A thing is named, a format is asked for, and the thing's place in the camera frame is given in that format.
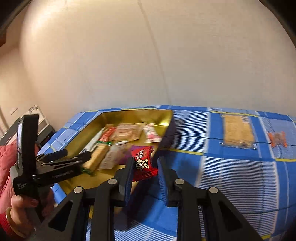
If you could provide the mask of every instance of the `silver screw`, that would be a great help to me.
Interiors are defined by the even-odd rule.
[[[210,191],[210,193],[217,193],[218,189],[215,187],[210,187],[209,191]]]
[[[181,178],[178,178],[178,179],[176,179],[175,183],[178,185],[182,185],[182,184],[184,184],[184,180]]]
[[[83,190],[82,187],[75,187],[74,188],[75,193],[80,193],[80,192],[82,192],[82,190]]]
[[[113,185],[113,184],[116,184],[116,183],[117,183],[117,180],[114,179],[114,178],[111,178],[111,179],[108,180],[108,183],[109,183],[110,185]]]

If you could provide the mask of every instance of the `red candy packet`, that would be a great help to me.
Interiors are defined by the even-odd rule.
[[[134,182],[155,177],[158,174],[158,169],[151,165],[152,152],[153,148],[151,146],[138,148],[131,152],[135,158],[135,169],[133,171]]]

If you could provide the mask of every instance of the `bangle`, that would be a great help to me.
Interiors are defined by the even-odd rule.
[[[26,235],[24,235],[23,233],[21,233],[17,228],[16,228],[16,224],[15,222],[12,220],[11,218],[11,215],[10,215],[10,211],[12,210],[12,207],[8,207],[5,211],[5,214],[6,214],[6,219],[7,219],[7,222],[10,226],[10,228],[20,237],[22,238],[26,238]]]

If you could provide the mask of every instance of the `blue plaid tablecloth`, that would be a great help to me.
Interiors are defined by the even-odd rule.
[[[263,239],[281,238],[296,217],[296,117],[253,110],[169,105],[86,111],[73,116],[39,154],[65,148],[102,112],[135,108],[172,109],[176,134],[169,150],[161,153],[169,167],[196,187],[218,187]],[[257,148],[222,146],[222,114],[248,116]],[[280,131],[285,131],[288,147],[272,148],[267,133]],[[59,203],[65,193],[58,184],[53,190]],[[177,208],[164,206],[155,178],[133,216],[130,229],[115,231],[115,240],[175,240],[176,230]]]

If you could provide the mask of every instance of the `red snack wrapper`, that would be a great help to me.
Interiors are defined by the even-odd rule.
[[[115,130],[116,130],[116,127],[109,127],[107,130],[104,131],[99,141],[107,142],[109,139],[109,136],[111,136]]]
[[[131,152],[135,158],[135,169],[133,171],[133,181],[145,180],[155,177],[158,174],[158,169],[151,165],[151,153],[153,148],[145,146],[135,149]]]

